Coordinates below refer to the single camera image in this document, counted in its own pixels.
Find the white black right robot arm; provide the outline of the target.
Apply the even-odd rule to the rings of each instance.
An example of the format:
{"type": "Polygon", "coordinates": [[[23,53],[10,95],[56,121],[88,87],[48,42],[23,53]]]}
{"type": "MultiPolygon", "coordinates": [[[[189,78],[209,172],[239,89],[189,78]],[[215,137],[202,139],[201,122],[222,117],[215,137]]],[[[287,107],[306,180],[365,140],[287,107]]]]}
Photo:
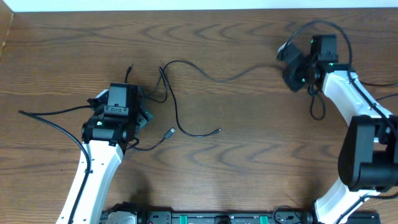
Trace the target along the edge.
{"type": "Polygon", "coordinates": [[[291,91],[323,93],[348,125],[339,178],[300,217],[301,223],[354,223],[354,211],[367,200],[397,198],[386,195],[397,186],[397,116],[369,94],[350,63],[339,63],[336,36],[314,35],[307,56],[285,42],[276,58],[286,64],[282,78],[291,91]]]}

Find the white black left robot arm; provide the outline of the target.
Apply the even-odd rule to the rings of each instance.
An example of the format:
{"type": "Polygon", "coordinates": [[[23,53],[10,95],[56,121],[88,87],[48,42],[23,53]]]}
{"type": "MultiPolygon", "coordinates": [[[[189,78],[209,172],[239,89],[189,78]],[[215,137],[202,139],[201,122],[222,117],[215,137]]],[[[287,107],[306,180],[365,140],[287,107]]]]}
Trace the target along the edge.
{"type": "Polygon", "coordinates": [[[57,223],[99,223],[113,176],[146,117],[136,85],[112,83],[88,103],[94,113],[82,126],[84,152],[57,223]]]}

